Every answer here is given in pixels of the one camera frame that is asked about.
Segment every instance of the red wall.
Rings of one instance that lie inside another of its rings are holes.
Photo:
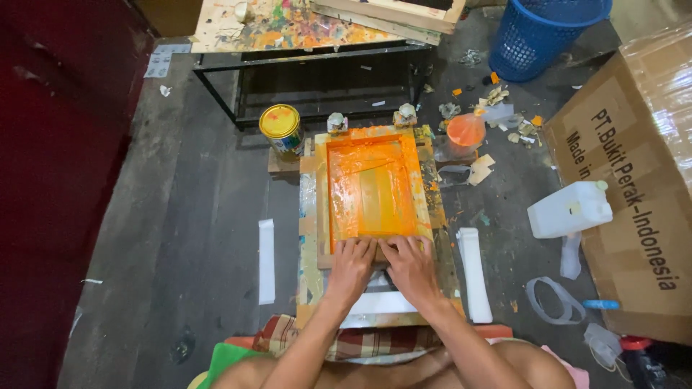
[[[152,38],[122,0],[0,0],[0,386],[52,388]]]

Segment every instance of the person's left hand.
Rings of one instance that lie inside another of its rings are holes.
[[[377,240],[350,237],[336,244],[325,297],[348,312],[361,297],[372,275]]]

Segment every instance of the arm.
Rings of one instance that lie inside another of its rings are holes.
[[[465,388],[531,389],[442,295],[435,276],[433,243],[428,238],[397,236],[387,242],[380,239],[379,244],[390,263],[387,272],[392,281],[435,329]]]
[[[377,241],[349,238],[336,244],[327,291],[300,335],[281,356],[262,389],[308,389],[315,386],[329,346],[372,274]]]

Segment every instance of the cardboard box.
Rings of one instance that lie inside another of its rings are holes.
[[[608,329],[692,345],[692,23],[622,46],[544,130],[565,185],[608,183],[581,243]]]

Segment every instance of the orange paint container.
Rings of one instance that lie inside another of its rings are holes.
[[[300,115],[295,108],[287,104],[267,108],[259,117],[259,130],[283,161],[300,161],[305,131],[300,125]]]
[[[447,136],[453,156],[469,156],[483,144],[485,121],[475,114],[455,116],[447,125]]]

